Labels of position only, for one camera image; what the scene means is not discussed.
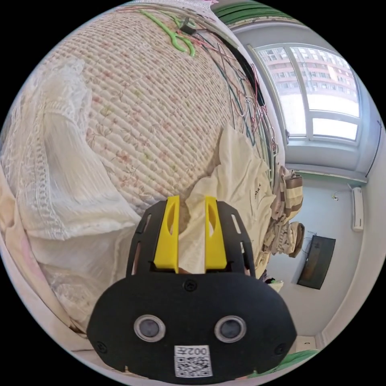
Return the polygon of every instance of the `screw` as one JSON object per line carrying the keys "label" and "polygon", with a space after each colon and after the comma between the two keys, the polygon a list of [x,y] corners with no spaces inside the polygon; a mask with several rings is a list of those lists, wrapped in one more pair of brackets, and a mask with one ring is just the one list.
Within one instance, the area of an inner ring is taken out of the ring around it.
{"label": "screw", "polygon": [[188,279],[184,283],[184,289],[188,292],[193,292],[197,289],[197,283],[194,280]]}
{"label": "screw", "polygon": [[276,355],[281,355],[284,352],[285,344],[281,343],[275,348],[275,354]]}
{"label": "screw", "polygon": [[97,342],[96,343],[96,349],[101,353],[101,354],[106,354],[107,353],[107,347],[104,343],[102,342]]}

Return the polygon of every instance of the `window pane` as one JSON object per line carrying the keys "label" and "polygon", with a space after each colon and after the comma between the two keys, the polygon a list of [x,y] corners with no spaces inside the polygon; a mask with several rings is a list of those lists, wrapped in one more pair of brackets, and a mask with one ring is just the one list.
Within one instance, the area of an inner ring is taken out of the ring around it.
{"label": "window pane", "polygon": [[[291,51],[297,54],[298,65],[305,69],[303,80],[310,110],[332,111],[359,117],[358,92],[354,75],[342,57],[302,47],[291,47]],[[320,58],[315,58],[316,55],[308,55],[311,52],[317,52]],[[310,71],[315,64],[321,71],[316,73]],[[321,78],[324,78],[323,86],[315,88],[313,83]]]}
{"label": "window pane", "polygon": [[334,119],[314,118],[313,128],[315,136],[339,137],[355,141],[357,137],[358,126]]}
{"label": "window pane", "polygon": [[[284,113],[285,124],[291,136],[306,135],[306,117],[302,94],[294,68],[283,48],[275,48],[259,51],[259,55],[266,63],[275,83],[277,93],[280,97],[281,107]],[[276,63],[282,64],[281,68],[272,67],[270,56],[275,55]]]}

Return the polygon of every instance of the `television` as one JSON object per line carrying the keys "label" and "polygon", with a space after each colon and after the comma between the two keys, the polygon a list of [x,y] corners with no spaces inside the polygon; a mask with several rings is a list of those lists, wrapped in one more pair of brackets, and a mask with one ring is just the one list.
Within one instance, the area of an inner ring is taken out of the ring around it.
{"label": "television", "polygon": [[299,285],[321,289],[334,253],[335,241],[333,238],[316,235],[312,237],[307,259],[298,279]]}

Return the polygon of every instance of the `window frame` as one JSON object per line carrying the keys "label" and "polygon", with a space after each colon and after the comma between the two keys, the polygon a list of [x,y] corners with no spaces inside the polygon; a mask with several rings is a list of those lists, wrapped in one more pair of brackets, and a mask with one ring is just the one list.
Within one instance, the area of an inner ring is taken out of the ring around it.
{"label": "window frame", "polygon": [[[282,48],[285,50],[286,55],[288,56],[288,59],[294,69],[294,72],[296,74],[296,78],[299,83],[300,92],[302,95],[303,100],[303,106],[304,106],[304,114],[305,114],[305,120],[306,120],[306,135],[305,136],[290,136],[289,140],[290,142],[294,143],[296,141],[312,141],[312,142],[333,142],[336,144],[344,144],[349,146],[356,146],[358,147],[360,144],[361,136],[362,136],[362,103],[361,103],[361,89],[357,82],[357,77],[354,71],[350,68],[353,80],[355,83],[356,93],[357,93],[357,99],[359,104],[359,117],[353,117],[351,115],[343,114],[343,113],[337,113],[332,111],[321,111],[321,110],[310,110],[308,105],[308,98],[307,98],[307,92],[306,92],[306,86],[303,80],[302,76],[302,70],[303,67],[301,67],[298,62],[296,61],[296,55],[294,52],[292,52],[291,48],[302,48],[302,49],[311,49],[315,50],[316,52],[320,53],[319,51],[323,51],[326,53],[326,58],[331,55],[337,55],[338,57],[341,57],[341,55],[333,51],[331,49],[312,45],[312,44],[304,44],[304,43],[276,43],[276,44],[269,44],[264,46],[259,46],[256,48],[253,48],[253,51],[255,53],[254,57],[260,64],[260,68],[264,73],[264,76],[266,79],[269,80],[268,82],[268,88],[269,93],[274,96],[273,103],[275,104],[275,109],[279,113],[278,119],[279,124],[283,125],[285,129],[287,129],[286,123],[285,123],[285,117],[283,113],[283,108],[281,106],[281,100],[280,95],[278,93],[278,89],[276,87],[275,81],[273,79],[273,76],[271,74],[271,71],[268,68],[268,65],[263,60],[262,56],[259,54],[260,51],[265,51],[269,49],[278,49]],[[347,138],[342,137],[333,137],[333,136],[320,136],[320,135],[314,135],[313,133],[313,119],[314,118],[323,118],[323,119],[333,119],[333,120],[340,120],[345,122],[350,122],[357,124],[357,133],[355,140],[350,140]]]}

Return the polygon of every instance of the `air conditioner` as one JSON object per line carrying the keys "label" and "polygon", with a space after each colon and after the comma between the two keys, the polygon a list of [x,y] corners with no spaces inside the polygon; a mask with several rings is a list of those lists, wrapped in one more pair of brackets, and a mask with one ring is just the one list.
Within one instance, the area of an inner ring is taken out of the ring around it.
{"label": "air conditioner", "polygon": [[355,232],[363,231],[363,195],[361,188],[353,188],[353,223],[352,228]]}

